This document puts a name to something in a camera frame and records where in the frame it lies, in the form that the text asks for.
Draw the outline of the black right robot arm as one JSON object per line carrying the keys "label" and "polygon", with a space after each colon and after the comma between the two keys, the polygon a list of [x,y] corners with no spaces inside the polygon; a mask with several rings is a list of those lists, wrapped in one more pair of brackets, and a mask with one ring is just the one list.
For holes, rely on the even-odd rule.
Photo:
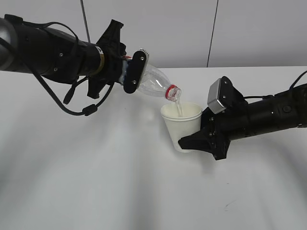
{"label": "black right robot arm", "polygon": [[240,95],[235,106],[216,115],[206,108],[200,130],[178,143],[182,149],[205,151],[222,160],[232,140],[306,126],[307,86],[302,84],[253,103]]}

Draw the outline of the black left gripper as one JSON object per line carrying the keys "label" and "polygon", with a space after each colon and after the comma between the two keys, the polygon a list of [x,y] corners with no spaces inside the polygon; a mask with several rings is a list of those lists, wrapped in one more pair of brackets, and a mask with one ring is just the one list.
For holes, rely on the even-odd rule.
{"label": "black left gripper", "polygon": [[[122,75],[123,60],[127,54],[126,45],[120,41],[120,30],[123,26],[123,23],[112,19],[96,42],[96,46],[102,50],[101,64],[88,80],[87,96],[90,98],[98,98],[105,85],[118,82]],[[141,48],[133,54],[132,59],[127,61],[123,81],[125,93],[134,93],[138,89],[148,59],[149,53]]]}

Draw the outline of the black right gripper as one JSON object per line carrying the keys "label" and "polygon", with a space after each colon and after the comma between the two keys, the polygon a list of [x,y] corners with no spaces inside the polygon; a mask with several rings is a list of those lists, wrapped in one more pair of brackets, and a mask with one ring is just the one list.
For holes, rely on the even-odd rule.
{"label": "black right gripper", "polygon": [[235,103],[218,114],[207,107],[201,116],[204,130],[182,137],[178,144],[183,150],[204,151],[212,154],[215,160],[223,160],[230,142],[246,137],[247,127],[248,103]]}

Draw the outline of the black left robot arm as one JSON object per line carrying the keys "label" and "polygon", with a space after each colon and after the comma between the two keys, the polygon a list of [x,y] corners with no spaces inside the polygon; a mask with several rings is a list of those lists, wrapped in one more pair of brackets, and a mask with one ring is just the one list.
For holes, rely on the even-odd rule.
{"label": "black left robot arm", "polygon": [[134,93],[142,80],[149,55],[144,49],[128,57],[120,41],[122,23],[112,20],[96,43],[89,43],[58,29],[49,23],[30,23],[15,15],[0,20],[0,36],[22,59],[14,57],[4,47],[0,49],[2,71],[29,73],[58,83],[76,84],[87,76],[90,98],[97,99],[101,90],[120,83],[126,93]]}

